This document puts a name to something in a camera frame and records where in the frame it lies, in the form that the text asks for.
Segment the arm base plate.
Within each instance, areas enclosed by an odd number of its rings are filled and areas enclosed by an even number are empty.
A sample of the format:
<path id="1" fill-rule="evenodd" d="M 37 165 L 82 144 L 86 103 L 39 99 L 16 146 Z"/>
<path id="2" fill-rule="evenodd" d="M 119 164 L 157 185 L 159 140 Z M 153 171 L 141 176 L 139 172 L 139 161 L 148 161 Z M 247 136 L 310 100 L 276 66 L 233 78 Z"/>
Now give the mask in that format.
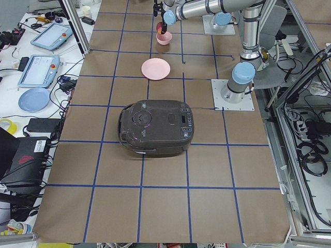
<path id="1" fill-rule="evenodd" d="M 204 34 L 205 35 L 221 35 L 221 36 L 234 36 L 235 29 L 234 24 L 232 23 L 231 17 L 226 18 L 225 20 L 230 20 L 225 25 L 219 25 L 217 21 L 220 18 L 217 18 L 215 15 L 209 14 L 202 17 Z"/>
<path id="2" fill-rule="evenodd" d="M 218 111 L 254 111 L 249 86 L 244 92 L 234 93 L 228 89 L 225 79 L 211 79 L 214 108 Z"/>

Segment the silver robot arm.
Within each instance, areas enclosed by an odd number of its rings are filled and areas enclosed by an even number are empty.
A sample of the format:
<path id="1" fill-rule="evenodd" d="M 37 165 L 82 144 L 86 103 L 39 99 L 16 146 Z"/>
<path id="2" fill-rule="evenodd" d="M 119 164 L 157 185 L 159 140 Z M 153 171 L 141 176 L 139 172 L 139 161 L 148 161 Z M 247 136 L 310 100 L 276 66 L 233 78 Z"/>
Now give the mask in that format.
<path id="1" fill-rule="evenodd" d="M 232 14 L 241 12 L 237 24 L 243 27 L 242 51 L 240 62 L 233 68 L 232 76 L 221 90 L 222 98 L 231 103 L 239 103 L 245 95 L 250 94 L 246 88 L 253 84 L 253 79 L 261 65 L 260 30 L 264 19 L 265 1 L 154 1 L 153 15 L 161 16 L 157 32 L 165 34 L 169 25 L 177 21 L 202 17 L 206 34 L 227 33 L 233 24 Z"/>

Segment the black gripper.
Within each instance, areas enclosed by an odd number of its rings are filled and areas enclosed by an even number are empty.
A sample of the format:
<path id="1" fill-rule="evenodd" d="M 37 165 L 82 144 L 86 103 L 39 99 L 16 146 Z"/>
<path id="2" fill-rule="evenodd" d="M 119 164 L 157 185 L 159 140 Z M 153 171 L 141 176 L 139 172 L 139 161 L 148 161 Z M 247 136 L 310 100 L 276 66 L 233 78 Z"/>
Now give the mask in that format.
<path id="1" fill-rule="evenodd" d="M 160 1 L 158 2 L 158 0 L 154 0 L 154 4 L 153 4 L 153 15 L 154 17 L 157 17 L 158 15 L 163 16 L 163 14 L 165 13 L 165 10 L 163 8 L 163 2 Z M 167 32 L 167 23 L 164 21 L 161 21 L 161 34 L 165 34 Z"/>

